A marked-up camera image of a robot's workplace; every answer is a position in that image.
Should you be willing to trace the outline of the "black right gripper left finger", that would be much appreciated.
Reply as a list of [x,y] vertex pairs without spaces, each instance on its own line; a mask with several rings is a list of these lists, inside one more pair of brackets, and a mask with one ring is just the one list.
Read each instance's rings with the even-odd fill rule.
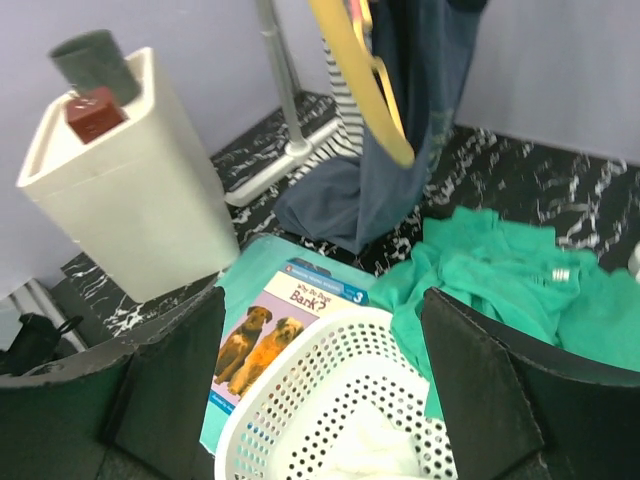
[[200,442],[225,292],[1,378],[4,479],[211,479]]

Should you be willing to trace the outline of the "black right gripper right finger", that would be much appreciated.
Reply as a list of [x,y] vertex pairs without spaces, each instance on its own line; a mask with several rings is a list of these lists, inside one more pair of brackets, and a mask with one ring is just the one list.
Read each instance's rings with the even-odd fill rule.
[[639,375],[568,353],[436,288],[421,326],[461,479],[636,479]]

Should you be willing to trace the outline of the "green tank top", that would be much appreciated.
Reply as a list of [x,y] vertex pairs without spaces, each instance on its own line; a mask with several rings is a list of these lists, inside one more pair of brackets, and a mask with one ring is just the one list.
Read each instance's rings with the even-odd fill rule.
[[552,227],[464,207],[424,221],[410,258],[382,275],[369,299],[392,313],[397,345],[427,380],[433,374],[420,316],[430,288],[570,353],[639,368],[638,283],[625,269],[601,268],[589,250],[558,247]]

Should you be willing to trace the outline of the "yellow hanger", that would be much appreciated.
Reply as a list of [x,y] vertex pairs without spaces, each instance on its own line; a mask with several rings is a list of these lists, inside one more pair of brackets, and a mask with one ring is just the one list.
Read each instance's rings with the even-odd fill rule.
[[414,164],[393,87],[384,61],[372,54],[366,32],[352,23],[349,1],[312,0],[310,7],[365,124],[392,160],[403,168]]

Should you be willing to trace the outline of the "navy blue tank top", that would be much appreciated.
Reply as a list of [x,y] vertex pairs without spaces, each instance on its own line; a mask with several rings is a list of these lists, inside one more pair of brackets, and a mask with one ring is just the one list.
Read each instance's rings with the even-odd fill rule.
[[472,62],[484,1],[313,1],[359,109],[362,153],[339,154],[274,206],[287,232],[357,254],[419,202]]

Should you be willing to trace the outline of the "coral pink hanger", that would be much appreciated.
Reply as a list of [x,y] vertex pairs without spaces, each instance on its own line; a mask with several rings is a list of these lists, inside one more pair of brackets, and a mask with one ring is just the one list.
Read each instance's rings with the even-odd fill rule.
[[372,18],[368,0],[349,1],[352,23],[355,27],[363,31],[370,31],[372,28]]

